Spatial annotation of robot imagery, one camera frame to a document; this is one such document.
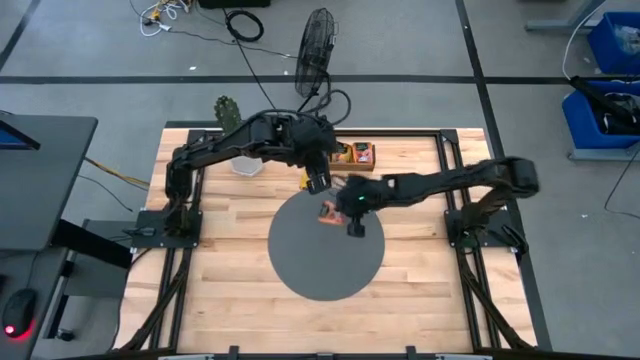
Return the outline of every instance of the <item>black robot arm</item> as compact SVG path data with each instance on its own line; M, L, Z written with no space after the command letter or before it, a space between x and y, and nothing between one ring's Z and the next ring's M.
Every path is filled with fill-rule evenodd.
M349 175L345 186L336 195L336 210L351 218L348 232L351 236L364 236L362 216L386 207L407 207L427 197L447 191L473 186L493 189L479 202L462 208L462 228L483 226L489 216L513 198L527 198L539 190L533 162L508 157L485 160L464 168L420 175L416 173L383 175L372 180Z
M290 110L262 111L222 138L183 145L174 150L167 164L165 231L181 236L190 230L187 201L194 170L237 156L277 161L304 167L308 191L315 194L331 186L328 155L335 146L333 126L325 118Z

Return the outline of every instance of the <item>computer monitor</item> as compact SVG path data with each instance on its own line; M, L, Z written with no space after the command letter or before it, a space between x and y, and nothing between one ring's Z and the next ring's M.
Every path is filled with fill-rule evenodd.
M0 120L0 150L38 150L40 143Z

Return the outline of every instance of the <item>small plant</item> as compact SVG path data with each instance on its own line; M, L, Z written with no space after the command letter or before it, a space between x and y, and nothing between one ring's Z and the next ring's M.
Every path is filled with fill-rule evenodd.
M213 110L215 111L216 119L218 119L218 123L222 126L222 131L225 135L230 134L240 126L242 117L240 116L238 104L236 104L232 98L220 96L218 100L216 100Z

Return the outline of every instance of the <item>wooden table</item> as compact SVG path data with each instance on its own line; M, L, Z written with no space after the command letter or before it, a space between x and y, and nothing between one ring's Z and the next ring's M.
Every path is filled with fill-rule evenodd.
M186 142L188 131L164 130L148 209L164 206L165 166L173 149ZM465 164L489 158L482 129L458 129L458 135ZM372 176L440 171L432 138L342 140L375 143ZM450 150L448 158L453 164ZM316 302L280 281L267 252L271 219L299 191L303 170L267 163L255 178L244 178L230 167L226 162L206 169L202 239L191 261L179 353L226 353L230 345L240 346L242 353L403 353L407 345L426 353L472 350L456 257L444 225L444 195L410 208L378 212L386 253L374 280L351 298ZM485 192L471 189L474 200ZM165 251L152 250L131 269L116 347L133 335L154 306ZM535 344L514 255L507 248L482 252L495 304L520 336ZM484 312L477 301L476 309L483 345L489 346ZM165 341L169 322L164 323Z

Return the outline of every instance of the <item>blue container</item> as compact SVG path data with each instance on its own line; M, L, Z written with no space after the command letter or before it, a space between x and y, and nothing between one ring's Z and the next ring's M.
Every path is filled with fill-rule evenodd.
M600 70L609 74L640 74L640 57L627 54L616 40L614 24L640 28L640 13L608 12L589 34Z
M623 84L609 81L590 81L605 94L620 92L640 95L640 83ZM598 129L596 117L591 110L587 98L579 91L574 91L562 103L564 116L573 137L576 149L620 149L640 141L640 135L605 135Z

